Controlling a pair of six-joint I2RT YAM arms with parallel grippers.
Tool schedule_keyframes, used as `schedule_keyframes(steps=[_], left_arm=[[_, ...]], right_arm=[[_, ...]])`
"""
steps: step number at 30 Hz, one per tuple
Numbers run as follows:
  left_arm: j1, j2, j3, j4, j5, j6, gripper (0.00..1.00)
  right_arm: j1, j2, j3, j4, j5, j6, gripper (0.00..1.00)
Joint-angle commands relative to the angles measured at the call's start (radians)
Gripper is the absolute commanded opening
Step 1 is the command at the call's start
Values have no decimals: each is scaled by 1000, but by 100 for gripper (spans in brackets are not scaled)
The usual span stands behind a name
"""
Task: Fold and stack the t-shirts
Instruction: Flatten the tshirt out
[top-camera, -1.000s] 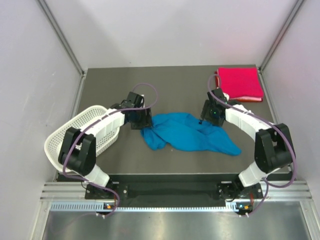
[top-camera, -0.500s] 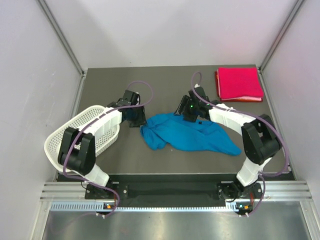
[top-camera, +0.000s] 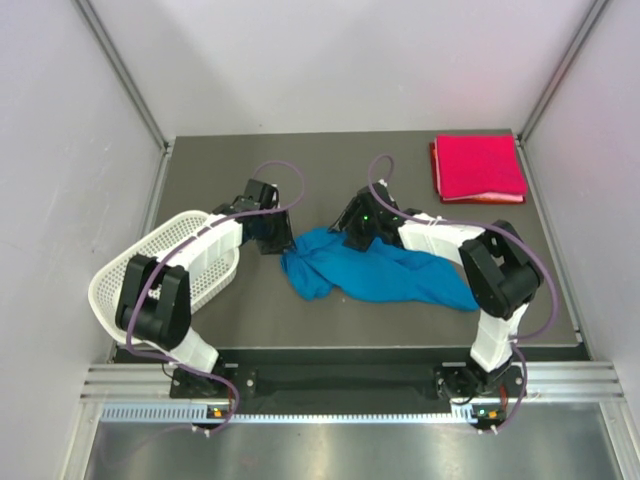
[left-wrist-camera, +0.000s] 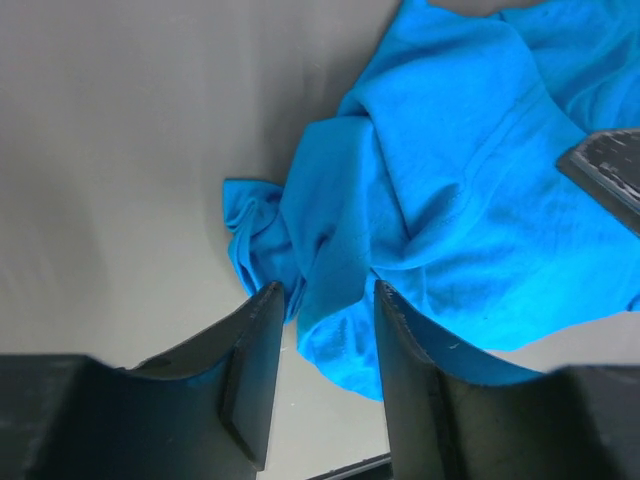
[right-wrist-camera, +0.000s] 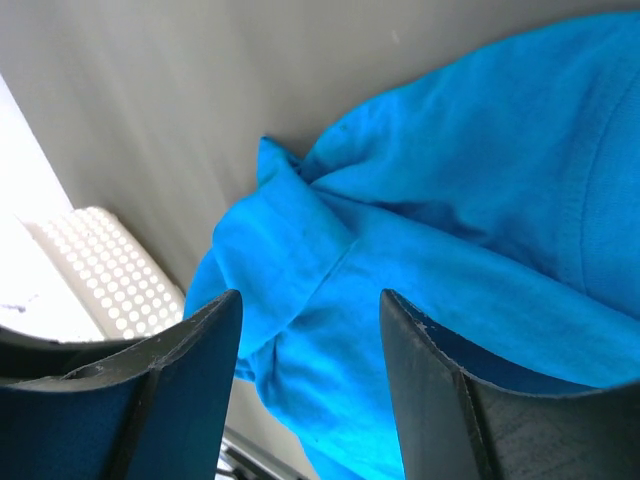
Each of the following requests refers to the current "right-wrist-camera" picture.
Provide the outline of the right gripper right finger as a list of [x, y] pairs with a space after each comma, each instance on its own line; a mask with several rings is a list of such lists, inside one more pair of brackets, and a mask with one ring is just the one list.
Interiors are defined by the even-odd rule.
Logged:
[[507, 361], [395, 291], [380, 331], [409, 479], [635, 479], [639, 386], [591, 388]]

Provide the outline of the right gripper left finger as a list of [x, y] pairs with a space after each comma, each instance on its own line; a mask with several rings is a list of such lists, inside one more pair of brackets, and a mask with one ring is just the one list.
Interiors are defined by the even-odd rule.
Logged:
[[5, 479], [211, 479], [242, 325], [230, 290], [149, 337], [1, 332]]

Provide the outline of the blue t-shirt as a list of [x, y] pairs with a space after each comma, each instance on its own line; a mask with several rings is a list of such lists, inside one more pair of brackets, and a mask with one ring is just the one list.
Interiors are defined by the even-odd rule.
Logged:
[[323, 479], [400, 479], [379, 331], [392, 289], [438, 324], [590, 387], [639, 376], [639, 15], [481, 48], [381, 94], [304, 158], [259, 144], [193, 314], [241, 293], [235, 374]]

